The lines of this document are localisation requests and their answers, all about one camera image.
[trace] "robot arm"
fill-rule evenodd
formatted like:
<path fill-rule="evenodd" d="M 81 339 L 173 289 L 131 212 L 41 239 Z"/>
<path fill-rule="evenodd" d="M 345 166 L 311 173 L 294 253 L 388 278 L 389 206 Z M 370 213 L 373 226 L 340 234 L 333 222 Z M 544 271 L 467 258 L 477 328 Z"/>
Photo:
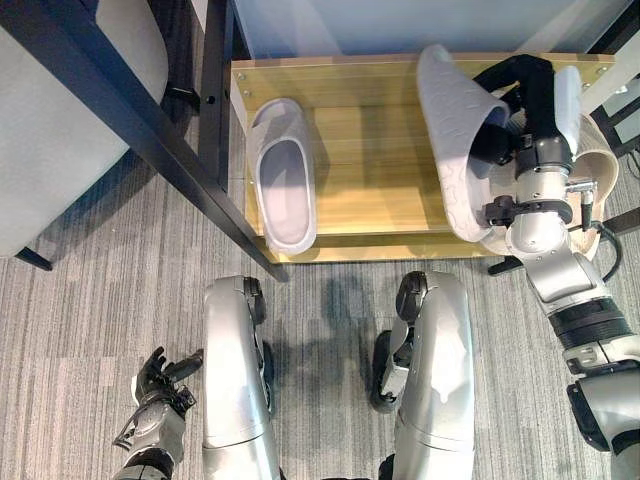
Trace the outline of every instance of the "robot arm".
<path fill-rule="evenodd" d="M 579 76 L 577 81 L 575 75 L 570 76 L 572 81 L 558 78 L 550 62 L 522 55 L 476 77 L 489 91 L 519 82 L 503 99 L 512 110 L 522 107 L 527 119 L 520 139 L 502 141 L 515 146 L 512 151 L 492 152 L 493 158 L 485 155 L 497 164 L 504 163 L 505 157 L 513 158 L 517 183 L 515 201 L 499 197 L 486 206 L 485 214 L 489 224 L 507 227 L 507 248 L 525 267 L 565 349 L 563 357 L 569 370 L 579 376 L 567 393 L 583 437 L 598 450 L 612 453 L 614 478 L 638 479 L 640 336 L 631 332 L 589 260 L 570 248 L 567 193 L 582 192 L 581 223 L 586 230 L 591 224 L 590 202 L 596 185 L 593 180 L 568 181 L 577 146 L 577 130 L 570 125 L 576 121 L 559 112 L 576 111 L 562 108 L 575 103 L 565 98 L 579 92 Z M 503 136 L 508 135 L 505 132 L 501 132 Z M 491 136 L 491 132 L 481 131 L 476 152 L 491 143 Z"/>

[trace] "robot leg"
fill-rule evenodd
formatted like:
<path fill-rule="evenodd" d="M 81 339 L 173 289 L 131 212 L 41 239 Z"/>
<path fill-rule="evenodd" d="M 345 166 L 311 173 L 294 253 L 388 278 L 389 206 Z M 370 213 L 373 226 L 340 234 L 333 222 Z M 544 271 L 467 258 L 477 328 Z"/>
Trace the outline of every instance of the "robot leg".
<path fill-rule="evenodd" d="M 272 367 L 256 330 L 264 310 L 254 278 L 222 278 L 207 290 L 202 451 L 207 480 L 280 478 L 265 382 Z"/>
<path fill-rule="evenodd" d="M 464 287 L 449 274 L 411 272 L 396 309 L 400 318 L 374 351 L 372 403 L 385 413 L 400 403 L 396 453 L 380 478 L 470 479 L 474 381 Z"/>

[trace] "wooden panel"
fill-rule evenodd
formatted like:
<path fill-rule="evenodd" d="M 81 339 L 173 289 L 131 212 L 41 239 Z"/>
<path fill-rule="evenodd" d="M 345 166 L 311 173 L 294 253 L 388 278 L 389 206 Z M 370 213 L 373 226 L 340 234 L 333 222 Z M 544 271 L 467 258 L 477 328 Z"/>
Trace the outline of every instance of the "wooden panel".
<path fill-rule="evenodd" d="M 318 237 L 306 252 L 293 257 L 278 255 L 281 263 L 362 262 L 404 259 L 468 258 L 495 256 L 480 245 L 452 233 Z"/>
<path fill-rule="evenodd" d="M 319 235 L 450 230 L 420 107 L 320 108 L 307 122 Z M 252 185 L 246 205 L 262 234 Z"/>
<path fill-rule="evenodd" d="M 509 53 L 458 53 L 457 65 L 469 76 L 510 56 Z M 582 81 L 594 83 L 611 55 L 545 53 L 560 69 L 575 65 Z M 289 97 L 307 108 L 417 104 L 417 55 L 362 55 L 248 60 L 233 63 L 233 75 L 247 111 L 273 98 Z"/>

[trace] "slipper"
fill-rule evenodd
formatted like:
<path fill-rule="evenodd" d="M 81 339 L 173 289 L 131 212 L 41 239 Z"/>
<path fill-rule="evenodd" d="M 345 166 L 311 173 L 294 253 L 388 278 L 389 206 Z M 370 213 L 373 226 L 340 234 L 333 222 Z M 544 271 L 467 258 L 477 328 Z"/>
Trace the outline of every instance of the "slipper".
<path fill-rule="evenodd" d="M 470 157 L 480 127 L 503 127 L 509 107 L 467 77 L 441 45 L 425 48 L 417 67 L 418 95 L 453 233 L 479 242 L 491 232 L 483 207 L 493 201 L 487 177 L 491 165 Z"/>
<path fill-rule="evenodd" d="M 269 250 L 296 255 L 309 249 L 317 231 L 315 183 L 300 105 L 278 98 L 256 112 L 248 158 Z"/>

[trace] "humanoid robot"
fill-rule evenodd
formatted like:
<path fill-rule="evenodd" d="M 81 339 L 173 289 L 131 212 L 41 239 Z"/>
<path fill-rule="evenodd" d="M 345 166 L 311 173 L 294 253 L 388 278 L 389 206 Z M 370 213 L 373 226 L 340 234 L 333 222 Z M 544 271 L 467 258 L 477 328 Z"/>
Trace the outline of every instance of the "humanoid robot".
<path fill-rule="evenodd" d="M 490 93 L 514 83 L 502 99 Z M 595 182 L 568 180 L 580 130 L 577 70 L 555 73 L 550 62 L 519 55 L 473 81 L 444 48 L 432 46 L 420 57 L 418 86 L 454 233 L 524 266 L 578 377 L 567 389 L 578 428 L 591 446 L 611 452 L 614 478 L 640 478 L 640 336 L 569 238 L 570 191 L 582 193 L 581 227 L 601 228 L 590 215 Z M 526 123 L 514 134 L 507 121 L 521 109 Z M 508 162 L 516 167 L 515 198 L 489 198 L 489 169 Z M 283 478 L 269 418 L 269 350 L 256 330 L 263 302 L 250 278 L 221 279 L 207 292 L 206 479 Z M 380 466 L 380 478 L 470 479 L 474 397 L 464 288 L 448 274 L 411 272 L 396 309 L 399 318 L 378 337 L 373 355 L 371 402 L 383 412 L 398 408 L 396 453 Z M 193 397 L 174 384 L 202 355 L 164 370 L 160 355 L 138 374 L 140 407 L 116 439 L 130 448 L 117 480 L 170 479 L 182 459 Z"/>

